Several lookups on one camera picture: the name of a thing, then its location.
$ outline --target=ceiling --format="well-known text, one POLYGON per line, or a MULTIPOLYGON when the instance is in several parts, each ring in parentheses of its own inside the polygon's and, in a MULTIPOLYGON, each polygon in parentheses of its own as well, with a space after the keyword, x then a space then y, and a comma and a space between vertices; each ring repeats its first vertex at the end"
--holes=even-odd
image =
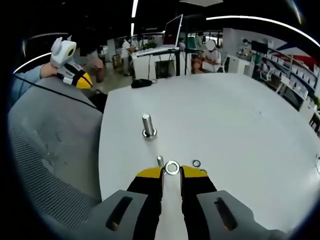
MULTIPOLYGON (((203 4, 219 2, 219 0, 190 0, 203 4)), ((21 16, 27 16, 22 21, 21 33, 25 37, 43 33, 68 32, 72 33, 78 27, 91 27, 96 30, 96 37, 100 42, 107 39, 129 35, 131 23, 135 24, 134 33, 160 32, 165 24, 175 16, 193 16, 186 22, 191 31, 222 30, 224 27, 249 30, 271 35, 302 48, 311 55, 319 55, 319 47, 307 38, 292 30, 279 27, 273 23, 257 20, 228 19, 206 21, 205 17, 224 15, 246 15, 276 20, 298 28, 320 42, 319 12, 314 9, 311 0, 294 0, 300 12, 300 21, 294 11, 293 0, 224 0, 222 3, 203 7, 200 5, 180 2, 179 0, 139 0, 136 17, 131 18, 133 0, 96 1, 85 4, 79 1, 60 0, 51 3, 42 1, 31 10, 27 2, 21 5, 21 16)))

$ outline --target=white round table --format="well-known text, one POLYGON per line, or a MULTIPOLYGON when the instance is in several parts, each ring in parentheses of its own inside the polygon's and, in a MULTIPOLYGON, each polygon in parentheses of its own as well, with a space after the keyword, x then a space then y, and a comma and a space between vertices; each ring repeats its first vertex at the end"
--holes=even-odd
MULTIPOLYGON (((318 198, 320 141, 284 99, 245 75, 210 73, 160 79, 149 87, 109 93, 100 133, 102 200, 126 190, 136 174, 175 160, 199 160, 218 190, 226 190, 267 229, 287 232, 318 198), (149 113, 157 139, 142 136, 149 113)), ((164 177, 156 239, 188 239, 180 176, 164 177)))

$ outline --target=computer monitor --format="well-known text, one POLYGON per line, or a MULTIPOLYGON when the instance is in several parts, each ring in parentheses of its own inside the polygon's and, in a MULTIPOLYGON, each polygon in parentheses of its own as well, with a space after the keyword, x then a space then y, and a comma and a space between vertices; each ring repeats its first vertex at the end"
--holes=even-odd
POLYGON ((257 51, 258 53, 267 54, 268 53, 268 45, 264 43, 260 43, 257 41, 251 42, 251 50, 257 51))
POLYGON ((182 18, 183 14, 177 16, 175 19, 169 21, 165 25, 163 45, 175 45, 176 47, 178 46, 178 38, 180 34, 182 18))

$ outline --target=laptop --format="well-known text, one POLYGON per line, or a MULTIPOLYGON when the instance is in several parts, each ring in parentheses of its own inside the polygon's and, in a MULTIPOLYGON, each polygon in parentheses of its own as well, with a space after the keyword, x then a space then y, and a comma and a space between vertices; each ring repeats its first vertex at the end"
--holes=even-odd
POLYGON ((177 51, 179 50, 178 47, 178 40, 180 34, 180 28, 182 23, 183 14, 177 16, 176 18, 172 19, 171 21, 167 22, 165 25, 165 33, 163 37, 163 45, 158 46, 156 48, 150 48, 142 51, 137 51, 135 54, 137 57, 142 57, 146 55, 151 55, 155 53, 161 53, 166 51, 177 51))

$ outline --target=gray mesh chair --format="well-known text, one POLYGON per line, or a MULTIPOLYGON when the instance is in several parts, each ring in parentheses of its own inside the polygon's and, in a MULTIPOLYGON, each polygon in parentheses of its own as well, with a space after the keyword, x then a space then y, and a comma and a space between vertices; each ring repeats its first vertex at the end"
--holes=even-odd
MULTIPOLYGON (((56 77, 38 84, 90 104, 56 77)), ((13 159, 26 192, 43 216, 67 229, 76 229, 101 202, 101 121, 98 110, 34 86, 8 114, 13 159)))

